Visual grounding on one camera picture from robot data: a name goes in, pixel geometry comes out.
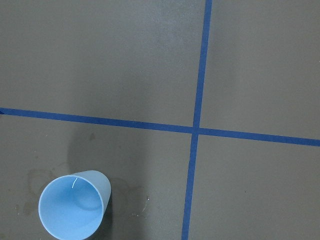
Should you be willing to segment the light blue plastic cup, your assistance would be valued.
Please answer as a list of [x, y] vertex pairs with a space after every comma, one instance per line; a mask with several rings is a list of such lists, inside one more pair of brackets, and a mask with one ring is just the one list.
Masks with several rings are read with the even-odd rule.
[[109, 179], [96, 170], [58, 177], [39, 197], [40, 221], [58, 240], [85, 240], [99, 228], [111, 193]]

